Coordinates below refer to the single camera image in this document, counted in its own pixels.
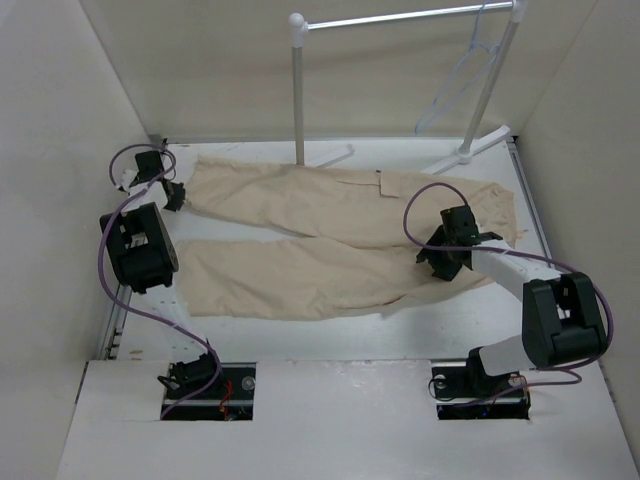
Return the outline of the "beige trousers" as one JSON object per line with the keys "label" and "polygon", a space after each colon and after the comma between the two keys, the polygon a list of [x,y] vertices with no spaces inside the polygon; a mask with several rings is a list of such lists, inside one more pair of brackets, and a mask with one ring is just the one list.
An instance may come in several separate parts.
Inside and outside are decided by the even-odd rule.
{"label": "beige trousers", "polygon": [[194,317],[315,321],[484,286],[469,270],[448,282],[416,263],[440,212],[463,202],[482,231],[509,244],[517,238],[510,190],[420,172],[201,157],[186,196],[197,215],[284,233],[277,241],[178,242],[177,287]]}

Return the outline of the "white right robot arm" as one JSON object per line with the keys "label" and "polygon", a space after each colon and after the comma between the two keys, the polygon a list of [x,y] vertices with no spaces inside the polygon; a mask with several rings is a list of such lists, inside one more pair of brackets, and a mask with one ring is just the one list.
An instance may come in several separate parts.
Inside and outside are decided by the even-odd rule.
{"label": "white right robot arm", "polygon": [[453,280],[462,269],[497,283],[521,302],[521,333],[469,353],[464,384],[473,394],[489,394],[500,376],[547,370],[592,360],[608,346],[605,322],[591,279],[567,267],[512,249],[494,232],[480,232],[468,205],[440,212],[441,225],[417,255],[432,275]]}

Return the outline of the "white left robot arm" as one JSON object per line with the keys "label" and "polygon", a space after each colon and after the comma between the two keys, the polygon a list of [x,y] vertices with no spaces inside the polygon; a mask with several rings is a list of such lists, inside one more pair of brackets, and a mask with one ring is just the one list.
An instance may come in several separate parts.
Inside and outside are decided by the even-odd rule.
{"label": "white left robot arm", "polygon": [[144,302],[142,310],[125,309],[160,325],[170,342],[173,365],[165,380],[190,383],[197,394],[214,398],[224,387],[224,373],[208,340],[192,331],[190,316],[175,285],[179,262],[173,242],[162,218],[177,212],[185,200],[182,183],[172,181],[175,155],[150,144],[134,155],[136,168],[113,179],[126,199],[112,213],[100,217],[102,232],[98,253],[98,275],[106,283],[105,263],[111,264],[116,280]]}

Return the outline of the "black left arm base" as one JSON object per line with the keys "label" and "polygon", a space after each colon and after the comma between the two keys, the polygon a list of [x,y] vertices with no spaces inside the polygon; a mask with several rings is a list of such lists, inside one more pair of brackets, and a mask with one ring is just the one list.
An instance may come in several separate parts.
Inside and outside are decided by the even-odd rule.
{"label": "black left arm base", "polygon": [[256,363],[221,363],[210,353],[176,362],[157,377],[164,387],[163,421],[251,421]]}

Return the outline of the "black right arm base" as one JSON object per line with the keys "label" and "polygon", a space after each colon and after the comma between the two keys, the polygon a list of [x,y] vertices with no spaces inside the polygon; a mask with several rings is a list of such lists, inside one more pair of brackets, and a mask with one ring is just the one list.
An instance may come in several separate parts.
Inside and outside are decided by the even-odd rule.
{"label": "black right arm base", "polygon": [[466,359],[434,361],[428,391],[441,421],[529,419],[526,378],[516,371],[488,375],[477,349]]}

